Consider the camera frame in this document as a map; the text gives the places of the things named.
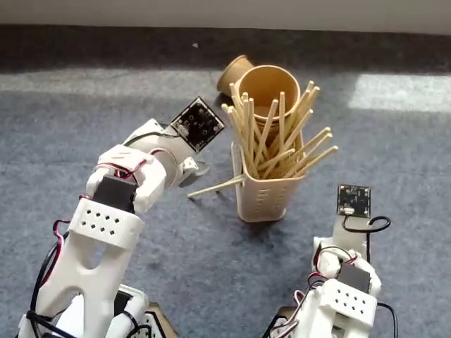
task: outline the gray carpet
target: gray carpet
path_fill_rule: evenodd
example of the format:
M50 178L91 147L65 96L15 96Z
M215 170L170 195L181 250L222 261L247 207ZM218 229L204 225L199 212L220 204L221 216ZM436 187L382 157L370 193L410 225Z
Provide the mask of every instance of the gray carpet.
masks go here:
M198 43L199 48L192 46ZM291 70L322 91L307 134L330 125L340 151L302 183L286 217L246 225L228 179L230 128L202 153L194 186L167 191L143 216L125 283L158 301L181 337L258 337L306 287L314 235L328 236L336 185L373 188L381 300L400 337L449 337L451 39L256 30L0 28L0 331L29 306L51 224L69 218L97 157L149 118L168 122L238 54ZM372 337L392 337L379 310Z

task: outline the brown paper cup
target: brown paper cup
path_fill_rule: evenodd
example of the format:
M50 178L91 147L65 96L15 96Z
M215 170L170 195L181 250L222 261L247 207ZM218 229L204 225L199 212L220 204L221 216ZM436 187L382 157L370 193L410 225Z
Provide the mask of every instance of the brown paper cup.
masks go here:
M230 83L236 83L248 70L252 69L252 65L245 55L238 56L235 60L229 63L229 65L223 71L223 74L219 78L216 88L221 93L231 96Z
M275 65L259 65L248 70L237 83L237 91L239 97L247 92L254 99L257 125L265 124L271 102L279 100L280 92L285 92L285 118L295 111L301 95L295 77ZM274 125L278 125L278 119L278 116L274 116Z

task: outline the chopstick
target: chopstick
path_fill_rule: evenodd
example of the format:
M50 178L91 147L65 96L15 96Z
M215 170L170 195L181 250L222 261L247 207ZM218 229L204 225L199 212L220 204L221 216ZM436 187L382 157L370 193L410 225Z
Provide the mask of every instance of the chopstick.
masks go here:
M259 149L257 150L257 154L255 155L255 161L254 164L258 165L260 162L261 152L263 151L263 148L266 148L266 138L269 134L269 128L271 126L271 123L273 122L274 114L276 113L277 105L279 101L274 99L271 103L271 107L269 109L268 117L266 119L265 126L263 128L263 132L261 133L261 140L259 143Z
M214 185L212 187L198 190L196 192L191 192L191 193L187 194L186 197L191 199L192 197L196 197L196 196L205 194L206 192L217 192L218 190L229 187L231 185L240 184L242 181L244 181L244 179L245 179L245 176L243 174L241 174L241 175L238 175L237 177L234 177L233 179L228 180L224 183L220 183L220 184Z

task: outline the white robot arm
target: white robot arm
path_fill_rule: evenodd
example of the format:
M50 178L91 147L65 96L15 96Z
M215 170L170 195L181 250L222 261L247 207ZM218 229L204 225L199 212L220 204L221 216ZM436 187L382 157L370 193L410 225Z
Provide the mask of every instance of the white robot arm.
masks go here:
M264 338L369 337L381 305L377 301L381 280L369 263L368 234L384 230L390 220L369 218L368 187L340 185L337 212L333 236L314 238L309 289L305 294L295 292L297 306L288 317L276 317ZM373 227L378 220L385 224Z
M163 337L145 294L121 285L144 227L135 211L149 210L165 188L195 171L190 156L223 128L198 98L165 130L150 120L99 157L65 236L54 225L58 244L39 273L18 338L136 338L151 331Z

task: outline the perforated holder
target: perforated holder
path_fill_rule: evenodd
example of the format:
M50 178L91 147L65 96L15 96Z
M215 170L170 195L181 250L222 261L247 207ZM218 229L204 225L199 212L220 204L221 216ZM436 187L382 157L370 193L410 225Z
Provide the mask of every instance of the perforated holder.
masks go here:
M245 180L235 185L240 218L249 223L280 220L285 215L287 205L304 176L255 180L247 172L241 147L234 142L232 162L234 176L245 175Z

